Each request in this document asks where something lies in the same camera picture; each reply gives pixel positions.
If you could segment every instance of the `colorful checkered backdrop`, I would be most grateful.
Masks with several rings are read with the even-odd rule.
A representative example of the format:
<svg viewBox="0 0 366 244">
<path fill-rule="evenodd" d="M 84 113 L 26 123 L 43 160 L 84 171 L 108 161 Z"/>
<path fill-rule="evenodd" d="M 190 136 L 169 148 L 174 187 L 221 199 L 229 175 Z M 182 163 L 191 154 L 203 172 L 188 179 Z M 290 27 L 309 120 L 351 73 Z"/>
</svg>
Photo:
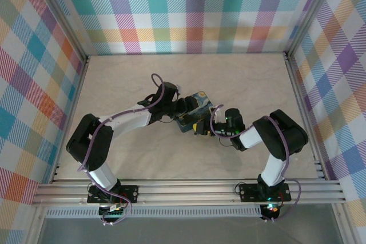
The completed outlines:
<svg viewBox="0 0 366 244">
<path fill-rule="evenodd" d="M 366 0 L 326 0 L 295 59 L 327 170 L 366 243 Z"/>
<path fill-rule="evenodd" d="M 87 52 L 282 52 L 312 0 L 59 0 Z"/>
<path fill-rule="evenodd" d="M 0 0 L 0 243 L 20 243 L 50 175 L 81 61 L 45 0 Z"/>
</svg>

